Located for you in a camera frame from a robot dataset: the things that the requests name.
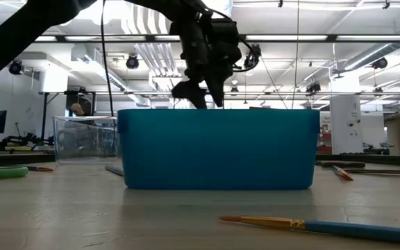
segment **blue paintbrush handle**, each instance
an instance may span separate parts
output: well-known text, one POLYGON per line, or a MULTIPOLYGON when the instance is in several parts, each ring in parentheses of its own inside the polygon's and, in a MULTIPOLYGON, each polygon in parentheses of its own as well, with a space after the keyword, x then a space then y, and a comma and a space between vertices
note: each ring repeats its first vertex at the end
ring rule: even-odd
POLYGON ((400 228, 368 226, 349 223, 305 222, 305 229, 316 233, 328 233, 346 237, 400 243, 400 228))

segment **plastic bin rim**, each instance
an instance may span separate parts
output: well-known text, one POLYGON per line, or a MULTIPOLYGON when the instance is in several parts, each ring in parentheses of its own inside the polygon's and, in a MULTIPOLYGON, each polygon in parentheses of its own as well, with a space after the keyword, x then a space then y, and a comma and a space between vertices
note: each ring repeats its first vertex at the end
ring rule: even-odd
POLYGON ((87 120, 97 120, 97 119, 118 120, 118 118, 116 117, 52 117, 52 119, 60 121, 87 121, 87 120))
MULTIPOLYGON (((213 111, 213 112, 219 112, 219 111, 224 111, 223 109, 173 109, 173 108, 167 108, 167 109, 158 109, 158 108, 143 108, 143 109, 138 109, 138 108, 130 108, 130 109, 123 109, 123 110, 119 110, 118 112, 124 112, 124 111, 145 111, 145 110, 159 110, 159 111, 170 111, 170 110, 177 110, 177 111, 189 111, 189 110, 196 110, 196 111, 199 111, 199 112, 205 112, 205 111, 208 111, 208 112, 210 112, 210 111, 213 111)), ((320 113, 320 111, 319 110, 306 110, 306 109, 301 109, 301 110, 299 110, 299 109, 274 109, 274 108, 257 108, 257 109, 238 109, 238 108, 236 108, 236 109, 225 109, 225 111, 230 111, 230 112, 232 112, 232 110, 248 110, 248 111, 251 111, 251 112, 253 112, 253 111, 256 111, 256 112, 258 112, 258 111, 279 111, 279 112, 286 112, 286 111, 288 111, 288 112, 292 112, 292 111, 294 111, 294 112, 315 112, 315 113, 320 113)))

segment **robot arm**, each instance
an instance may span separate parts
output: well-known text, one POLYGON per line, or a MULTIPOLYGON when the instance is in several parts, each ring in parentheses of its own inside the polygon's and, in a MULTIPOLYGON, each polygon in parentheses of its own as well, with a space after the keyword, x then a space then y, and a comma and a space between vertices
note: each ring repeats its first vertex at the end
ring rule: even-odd
MULTIPOLYGON (((72 20, 81 10, 91 6, 95 1, 28 0, 21 9, 0 25, 0 71, 48 28, 72 20)), ((205 80, 217 105, 220 106, 223 101, 223 82, 232 75, 232 67, 229 65, 241 57, 235 24, 228 28, 231 32, 227 38, 221 36, 224 26, 220 23, 213 25, 212 12, 201 0, 128 1, 154 9, 173 21, 172 34, 181 37, 183 59, 187 60, 187 75, 191 79, 188 87, 182 85, 182 88, 176 91, 177 97, 187 98, 198 108, 205 108, 204 98, 200 98, 202 95, 204 97, 204 93, 199 94, 194 87, 193 94, 190 87, 205 80), (224 73, 218 72, 217 69, 222 69, 224 73), (217 73, 220 73, 220 76, 215 78, 214 75, 217 73)))

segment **green tube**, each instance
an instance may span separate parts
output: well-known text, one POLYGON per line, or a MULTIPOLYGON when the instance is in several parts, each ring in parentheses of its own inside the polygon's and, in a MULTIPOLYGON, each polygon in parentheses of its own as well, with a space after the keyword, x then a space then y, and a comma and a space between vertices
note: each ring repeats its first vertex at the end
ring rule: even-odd
POLYGON ((0 167, 0 179, 25 177, 27 174, 27 167, 0 167))

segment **workbench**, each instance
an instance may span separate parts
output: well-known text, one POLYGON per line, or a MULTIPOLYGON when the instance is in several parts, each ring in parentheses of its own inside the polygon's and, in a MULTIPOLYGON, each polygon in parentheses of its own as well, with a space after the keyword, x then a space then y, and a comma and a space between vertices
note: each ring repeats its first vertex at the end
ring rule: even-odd
POLYGON ((316 167, 302 191, 154 191, 128 190, 102 166, 30 172, 0 180, 0 249, 400 249, 217 220, 263 215, 400 227, 400 176, 351 175, 345 182, 316 167))

